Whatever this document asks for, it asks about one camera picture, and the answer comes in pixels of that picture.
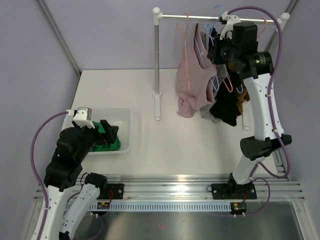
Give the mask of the blue hanger of mauve top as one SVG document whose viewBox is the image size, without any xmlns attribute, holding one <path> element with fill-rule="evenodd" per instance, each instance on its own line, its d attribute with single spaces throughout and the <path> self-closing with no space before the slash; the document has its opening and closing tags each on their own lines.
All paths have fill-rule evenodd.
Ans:
<svg viewBox="0 0 320 240">
<path fill-rule="evenodd" d="M 203 30 L 203 31 L 200 32 L 200 39 L 201 39 L 201 42 L 204 45 L 204 48 L 205 48 L 206 51 L 208 51 L 208 50 L 210 50 L 210 49 L 212 49 L 214 47 L 214 43 L 215 42 L 214 42 L 214 39 L 212 37 L 212 32 L 213 31 L 216 32 L 215 25 L 216 25 L 217 22 L 218 22 L 218 20 L 215 20 L 213 23 L 207 23 L 207 24 L 201 23 L 200 24 L 202 27 L 205 28 L 205 31 Z M 195 42 L 198 54 L 200 56 L 202 65 L 204 66 L 205 69 L 207 69 L 206 61 L 204 59 L 204 55 L 205 54 L 204 54 L 202 48 L 199 46 L 199 43 L 198 43 L 198 40 L 197 40 L 196 36 L 194 37 L 194 42 Z M 217 76 L 212 77 L 212 78 L 210 78 L 210 82 L 212 84 L 213 89 L 217 93 L 219 91 L 219 89 L 220 89 L 219 78 Z"/>
</svg>

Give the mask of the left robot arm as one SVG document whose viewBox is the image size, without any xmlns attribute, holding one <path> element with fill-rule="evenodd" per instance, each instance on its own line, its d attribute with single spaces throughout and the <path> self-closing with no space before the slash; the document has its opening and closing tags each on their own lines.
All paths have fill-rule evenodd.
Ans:
<svg viewBox="0 0 320 240">
<path fill-rule="evenodd" d="M 68 211 L 65 207 L 82 171 L 82 162 L 94 146 L 114 144 L 119 127 L 106 120 L 99 124 L 89 121 L 64 129 L 56 143 L 51 162 L 46 167 L 44 180 L 40 181 L 44 200 L 32 238 L 34 240 L 71 240 L 96 199 L 114 198 L 115 191 L 109 187 L 107 177 L 98 173 L 86 176 L 75 202 Z"/>
</svg>

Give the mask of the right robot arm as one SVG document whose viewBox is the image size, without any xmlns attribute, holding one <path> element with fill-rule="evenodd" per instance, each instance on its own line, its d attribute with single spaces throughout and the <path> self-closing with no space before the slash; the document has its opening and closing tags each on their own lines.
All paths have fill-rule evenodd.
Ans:
<svg viewBox="0 0 320 240">
<path fill-rule="evenodd" d="M 258 27 L 253 22 L 226 23 L 215 36 L 213 50 L 207 55 L 214 64 L 234 64 L 250 97 L 254 135 L 240 141 L 242 156 L 227 183 L 213 183 L 215 200 L 255 200 L 252 176 L 272 152 L 292 143 L 284 133 L 274 97 L 273 60 L 269 52 L 258 51 Z"/>
</svg>

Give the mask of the mauve pink tank top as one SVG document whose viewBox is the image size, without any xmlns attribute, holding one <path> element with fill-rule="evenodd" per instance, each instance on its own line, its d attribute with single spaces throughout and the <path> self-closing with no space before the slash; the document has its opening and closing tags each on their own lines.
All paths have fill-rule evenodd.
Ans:
<svg viewBox="0 0 320 240">
<path fill-rule="evenodd" d="M 175 92 L 178 96 L 177 114 L 183 118 L 192 118 L 196 111 L 202 107 L 211 104 L 207 100 L 207 84 L 210 78 L 217 75 L 217 67 L 212 64 L 211 67 L 204 69 L 199 63 L 199 54 L 194 42 L 194 37 L 200 35 L 199 24 L 195 24 L 191 29 L 191 35 L 187 41 L 187 61 L 190 89 L 187 90 L 185 80 L 185 64 L 181 63 L 175 80 Z"/>
</svg>

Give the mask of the pink hanger of green top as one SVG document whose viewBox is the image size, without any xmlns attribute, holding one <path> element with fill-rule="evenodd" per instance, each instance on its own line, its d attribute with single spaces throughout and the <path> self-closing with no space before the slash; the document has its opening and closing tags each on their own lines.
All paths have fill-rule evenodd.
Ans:
<svg viewBox="0 0 320 240">
<path fill-rule="evenodd" d="M 183 37 L 183 50 L 181 51 L 181 63 L 184 63 L 184 77 L 186 82 L 186 89 L 190 90 L 190 80 L 189 80 L 189 69 L 188 69 L 188 54 L 187 54 L 187 33 L 189 28 L 189 15 L 185 13 L 187 24 L 185 30 L 182 29 L 181 25 L 177 24 L 177 29 L 180 30 L 181 36 Z"/>
</svg>

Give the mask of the green tank top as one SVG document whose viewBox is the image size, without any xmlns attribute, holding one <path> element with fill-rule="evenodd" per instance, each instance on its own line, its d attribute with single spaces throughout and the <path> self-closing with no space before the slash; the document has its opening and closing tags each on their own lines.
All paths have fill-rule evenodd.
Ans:
<svg viewBox="0 0 320 240">
<path fill-rule="evenodd" d="M 100 123 L 93 121 L 93 124 L 95 127 L 98 127 L 98 131 L 99 131 L 99 126 Z M 110 152 L 110 151 L 118 151 L 121 148 L 121 142 L 119 140 L 119 137 L 117 135 L 116 138 L 116 142 L 114 144 L 107 144 L 104 141 L 99 141 L 98 143 L 96 143 L 91 152 Z"/>
</svg>

